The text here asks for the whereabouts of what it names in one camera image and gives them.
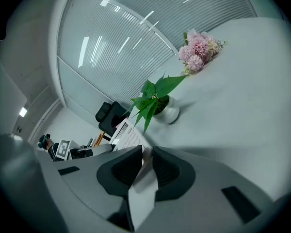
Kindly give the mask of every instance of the white wall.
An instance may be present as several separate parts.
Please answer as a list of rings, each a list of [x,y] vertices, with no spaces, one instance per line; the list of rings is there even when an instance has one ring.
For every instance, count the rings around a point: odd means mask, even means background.
[[[65,107],[45,129],[43,134],[46,133],[50,134],[54,142],[73,140],[79,145],[87,145],[90,138],[95,138],[99,135],[100,130]]]
[[[54,1],[23,0],[8,19],[6,37],[0,41],[0,61],[26,96],[26,106],[30,106],[47,86],[53,89],[48,33]]]
[[[27,99],[0,62],[0,134],[11,134]]]

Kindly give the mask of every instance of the potted plant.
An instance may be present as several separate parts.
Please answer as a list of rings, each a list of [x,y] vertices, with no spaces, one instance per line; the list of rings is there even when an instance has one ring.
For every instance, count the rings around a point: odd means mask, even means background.
[[[162,76],[155,84],[147,80],[142,87],[142,97],[131,99],[133,106],[136,106],[139,112],[136,114],[135,125],[143,117],[145,119],[146,132],[149,123],[154,117],[162,123],[172,123],[179,115],[179,107],[175,104],[175,99],[168,94],[174,90],[187,75],[180,77]]]

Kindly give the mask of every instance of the desk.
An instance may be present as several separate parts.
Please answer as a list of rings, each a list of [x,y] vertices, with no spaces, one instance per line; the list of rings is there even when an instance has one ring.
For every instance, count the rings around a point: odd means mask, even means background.
[[[171,125],[152,119],[145,138],[223,162],[275,200],[291,191],[291,26],[245,18],[209,34],[228,45],[170,94],[180,106],[178,119]],[[182,70],[174,56],[149,80]],[[140,132],[144,122],[136,126]]]

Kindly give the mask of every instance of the flower bouquet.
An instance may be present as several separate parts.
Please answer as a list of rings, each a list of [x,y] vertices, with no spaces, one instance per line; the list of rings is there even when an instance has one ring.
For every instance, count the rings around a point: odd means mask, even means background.
[[[219,53],[227,44],[216,40],[206,32],[197,33],[194,29],[183,33],[186,45],[180,48],[179,57],[184,61],[185,74],[193,74],[201,71],[203,66]]]

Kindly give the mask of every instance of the white flower pot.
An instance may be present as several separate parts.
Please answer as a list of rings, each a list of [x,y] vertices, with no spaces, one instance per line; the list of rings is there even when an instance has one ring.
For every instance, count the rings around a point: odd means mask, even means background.
[[[180,108],[176,105],[176,100],[169,96],[169,102],[165,109],[153,117],[160,123],[169,124],[177,119],[179,111]]]

